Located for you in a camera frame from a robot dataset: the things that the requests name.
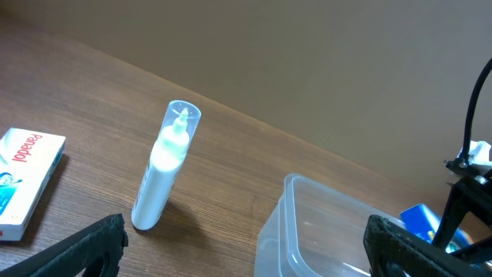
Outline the blue VapoDrops box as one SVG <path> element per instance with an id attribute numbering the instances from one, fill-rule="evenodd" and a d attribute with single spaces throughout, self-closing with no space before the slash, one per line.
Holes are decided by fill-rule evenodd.
<path id="1" fill-rule="evenodd" d="M 440 225 L 440 217 L 432 212 L 425 204 L 418 204 L 402 211 L 400 218 L 406 230 L 420 239 L 432 243 Z M 452 253 L 471 244 L 473 244 L 473 241 L 470 236 L 461 229 L 458 229 L 448 243 L 445 251 Z"/>

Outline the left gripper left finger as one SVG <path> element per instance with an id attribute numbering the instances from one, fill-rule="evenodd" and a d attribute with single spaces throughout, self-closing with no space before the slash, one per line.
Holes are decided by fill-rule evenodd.
<path id="1" fill-rule="evenodd" d="M 128 234 L 123 215 L 108 215 L 2 270 L 1 277 L 116 277 L 126 247 Z"/>

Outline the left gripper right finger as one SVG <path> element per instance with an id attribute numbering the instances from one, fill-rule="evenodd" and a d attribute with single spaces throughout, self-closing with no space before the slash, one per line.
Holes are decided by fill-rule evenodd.
<path id="1" fill-rule="evenodd" d="M 491 277 L 379 215 L 369 216 L 363 243 L 372 276 Z"/>

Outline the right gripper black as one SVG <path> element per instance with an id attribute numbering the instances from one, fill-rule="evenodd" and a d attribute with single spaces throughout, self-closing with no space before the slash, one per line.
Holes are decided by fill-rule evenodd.
<path id="1" fill-rule="evenodd" d="M 432 245 L 445 249 L 464 216 L 471 212 L 486 226 L 491 227 L 491 170 L 481 175 L 476 169 L 461 169 L 460 159 L 447 161 L 446 167 L 458 175 L 459 180 L 451 186 L 451 191 Z M 480 240 L 451 255 L 470 264 L 491 260 L 492 238 Z"/>

